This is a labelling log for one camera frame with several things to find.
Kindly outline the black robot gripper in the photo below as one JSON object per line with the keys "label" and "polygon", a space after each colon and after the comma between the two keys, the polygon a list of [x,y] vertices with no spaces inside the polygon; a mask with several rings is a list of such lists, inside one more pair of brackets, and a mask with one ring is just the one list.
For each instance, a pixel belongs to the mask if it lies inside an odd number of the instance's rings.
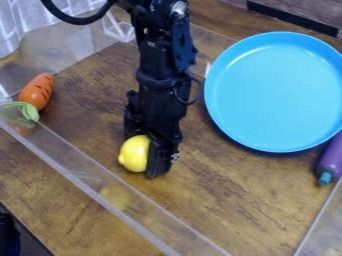
{"label": "black robot gripper", "polygon": [[191,79],[180,73],[158,80],[139,70],[136,80],[139,91],[127,92],[124,138],[148,134],[155,139],[148,145],[146,176],[156,178],[168,173],[179,159],[179,122],[187,113]]}

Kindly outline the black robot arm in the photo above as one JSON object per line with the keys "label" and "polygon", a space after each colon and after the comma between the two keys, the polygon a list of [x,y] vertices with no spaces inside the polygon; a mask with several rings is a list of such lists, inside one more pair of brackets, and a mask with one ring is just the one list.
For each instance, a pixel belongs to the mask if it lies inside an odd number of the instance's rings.
{"label": "black robot arm", "polygon": [[124,136],[150,138],[146,176],[164,175],[179,159],[183,135],[179,122],[187,113],[191,83],[188,68],[198,49],[190,32],[187,0],[112,0],[131,16],[140,64],[139,89],[127,92]]}

